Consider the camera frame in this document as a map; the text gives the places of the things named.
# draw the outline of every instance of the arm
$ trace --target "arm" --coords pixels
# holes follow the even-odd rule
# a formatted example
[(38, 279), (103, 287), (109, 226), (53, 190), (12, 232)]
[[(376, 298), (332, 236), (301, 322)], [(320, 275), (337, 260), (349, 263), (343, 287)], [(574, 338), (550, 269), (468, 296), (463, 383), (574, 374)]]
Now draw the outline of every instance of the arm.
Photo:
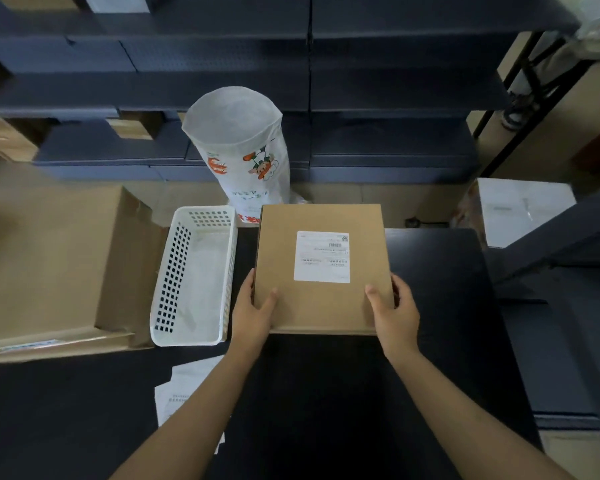
[(393, 368), (407, 387), (438, 442), (464, 480), (574, 480), (496, 418), (481, 409), (418, 350), (420, 314), (411, 290), (392, 275), (400, 303), (385, 306), (367, 286), (376, 332)]
[(111, 480), (202, 478), (251, 366), (269, 336), (277, 290), (260, 310), (251, 304), (253, 270), (233, 309), (229, 350), (191, 397), (113, 474)]

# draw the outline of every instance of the white plastic basket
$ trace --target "white plastic basket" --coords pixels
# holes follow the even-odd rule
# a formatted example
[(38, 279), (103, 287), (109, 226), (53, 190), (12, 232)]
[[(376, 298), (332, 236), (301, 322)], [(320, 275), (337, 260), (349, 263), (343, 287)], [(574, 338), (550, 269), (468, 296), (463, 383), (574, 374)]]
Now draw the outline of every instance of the white plastic basket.
[(175, 211), (151, 306), (156, 345), (216, 345), (226, 339), (237, 238), (233, 207)]

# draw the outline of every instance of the tabletop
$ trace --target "tabletop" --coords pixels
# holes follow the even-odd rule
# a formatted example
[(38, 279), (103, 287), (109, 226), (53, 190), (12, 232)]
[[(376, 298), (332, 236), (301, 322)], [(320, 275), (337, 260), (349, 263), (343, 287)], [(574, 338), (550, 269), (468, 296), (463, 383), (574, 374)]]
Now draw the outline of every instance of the tabletop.
[[(232, 307), (257, 238), (239, 230)], [(420, 310), (423, 354), (541, 448), (475, 233), (387, 229), (386, 240)], [(0, 480), (108, 478), (157, 428), (153, 388), (171, 367), (227, 346), (0, 365)], [(225, 437), (206, 478), (459, 479), (376, 337), (270, 335)]]

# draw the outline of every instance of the floor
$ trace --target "floor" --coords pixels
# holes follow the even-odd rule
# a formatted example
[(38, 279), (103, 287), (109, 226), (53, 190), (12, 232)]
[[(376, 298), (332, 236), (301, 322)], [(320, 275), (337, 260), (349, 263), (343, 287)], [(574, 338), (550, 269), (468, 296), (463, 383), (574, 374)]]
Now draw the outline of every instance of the floor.
[[(528, 34), (521, 34), (500, 67), (504, 76)], [(468, 118), (475, 128), (481, 112)], [(496, 172), (497, 178), (572, 182), (568, 160), (600, 133), (600, 64), (595, 65), (545, 121)], [(480, 161), (487, 163), (512, 137), (492, 118), (478, 141)], [(216, 183), (121, 182), (153, 209), (153, 220), (168, 226), (173, 211), (184, 205), (224, 205), (226, 197)], [(102, 182), (56, 182), (26, 164), (0, 160), (0, 194), (41, 185), (71, 187)], [(448, 221), (467, 184), (460, 185), (357, 185), (296, 184), (295, 192), (314, 203), (380, 203), (385, 227), (404, 227), (416, 216), (423, 222)], [(600, 434), (579, 431), (544, 431), (545, 450), (578, 480), (600, 480)]]

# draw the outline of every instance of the label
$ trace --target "label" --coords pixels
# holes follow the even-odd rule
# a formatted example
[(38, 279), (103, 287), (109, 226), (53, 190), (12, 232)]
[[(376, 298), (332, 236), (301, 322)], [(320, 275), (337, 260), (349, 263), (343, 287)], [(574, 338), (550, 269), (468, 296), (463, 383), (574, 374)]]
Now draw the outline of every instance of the label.
[(349, 283), (349, 234), (299, 230), (294, 280)]
[(30, 344), (10, 345), (0, 347), (0, 353), (13, 352), (14, 350), (37, 349), (39, 347), (48, 347), (51, 345), (64, 344), (64, 340), (44, 340), (42, 342), (32, 342)]

